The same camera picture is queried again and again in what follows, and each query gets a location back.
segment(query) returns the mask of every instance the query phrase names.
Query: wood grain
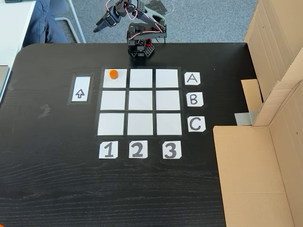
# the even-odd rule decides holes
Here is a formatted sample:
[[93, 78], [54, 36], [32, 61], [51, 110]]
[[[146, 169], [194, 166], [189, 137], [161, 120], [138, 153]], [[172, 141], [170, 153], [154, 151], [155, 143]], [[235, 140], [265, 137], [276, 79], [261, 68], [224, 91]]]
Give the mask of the wood grain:
[[[15, 61], [0, 107], [0, 223], [5, 227], [224, 227], [212, 128], [247, 112], [241, 79], [256, 75], [246, 44], [158, 44], [149, 61], [132, 61], [126, 44], [32, 45]], [[206, 132], [180, 139], [182, 158], [98, 159], [96, 106], [104, 67], [181, 67], [201, 73]], [[74, 73], [94, 73], [90, 105], [68, 106]], [[41, 106], [51, 112], [41, 119]]]

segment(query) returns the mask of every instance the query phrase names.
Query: grid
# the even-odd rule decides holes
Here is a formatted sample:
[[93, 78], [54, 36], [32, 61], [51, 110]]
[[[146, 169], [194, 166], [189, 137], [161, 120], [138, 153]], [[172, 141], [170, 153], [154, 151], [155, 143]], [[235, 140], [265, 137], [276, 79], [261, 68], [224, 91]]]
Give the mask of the grid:
[[185, 134], [179, 69], [116, 70], [119, 81], [109, 78], [109, 69], [102, 70], [96, 116], [97, 136]]

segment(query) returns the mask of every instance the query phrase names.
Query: jeans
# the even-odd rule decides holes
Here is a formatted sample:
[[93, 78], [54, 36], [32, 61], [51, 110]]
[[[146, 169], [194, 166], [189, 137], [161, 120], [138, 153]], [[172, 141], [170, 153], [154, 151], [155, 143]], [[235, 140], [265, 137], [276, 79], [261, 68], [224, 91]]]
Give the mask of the jeans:
[[29, 21], [23, 47], [30, 44], [68, 43], [49, 9], [50, 0], [37, 0]]

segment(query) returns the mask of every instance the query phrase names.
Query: number 3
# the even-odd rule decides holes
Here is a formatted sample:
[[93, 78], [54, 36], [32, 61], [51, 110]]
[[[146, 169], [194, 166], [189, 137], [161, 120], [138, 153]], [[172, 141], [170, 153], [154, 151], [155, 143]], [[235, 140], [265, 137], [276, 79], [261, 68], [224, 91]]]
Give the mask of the number 3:
[[182, 157], [180, 141], [166, 141], [162, 145], [164, 159], [179, 159]]
[[171, 156], [165, 155], [165, 158], [175, 158], [177, 155], [177, 152], [175, 151], [176, 145], [174, 143], [168, 143], [165, 145], [166, 148], [168, 148], [169, 146], [171, 146], [171, 150], [169, 151], [172, 153], [172, 155]]

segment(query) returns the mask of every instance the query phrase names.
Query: gray tape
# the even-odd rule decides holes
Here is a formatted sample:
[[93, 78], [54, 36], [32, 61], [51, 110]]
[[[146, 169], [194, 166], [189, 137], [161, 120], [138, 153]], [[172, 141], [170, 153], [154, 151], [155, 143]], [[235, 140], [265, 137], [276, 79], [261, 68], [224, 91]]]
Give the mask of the gray tape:
[[14, 88], [12, 87], [12, 85], [13, 85], [13, 84], [16, 84], [16, 83], [17, 83], [17, 81], [18, 81], [18, 80], [13, 79], [13, 80], [12, 80], [12, 81], [9, 83], [9, 88], [8, 88], [8, 89], [9, 89], [9, 91], [13, 91], [13, 90], [14, 90]]
[[250, 111], [250, 119], [251, 119], [251, 124], [254, 122], [257, 114], [258, 114], [258, 110], [253, 110], [253, 111]]
[[252, 125], [258, 111], [250, 111], [249, 113], [235, 113], [237, 125]]
[[235, 113], [237, 125], [251, 125], [249, 113]]
[[43, 113], [43, 114], [40, 114], [40, 115], [38, 116], [38, 119], [43, 118], [43, 117], [46, 117], [47, 115], [49, 115], [49, 114], [51, 113], [51, 108], [49, 108], [48, 104], [45, 104], [45, 105], [40, 106], [40, 109], [41, 109], [41, 110], [44, 110], [44, 113]]

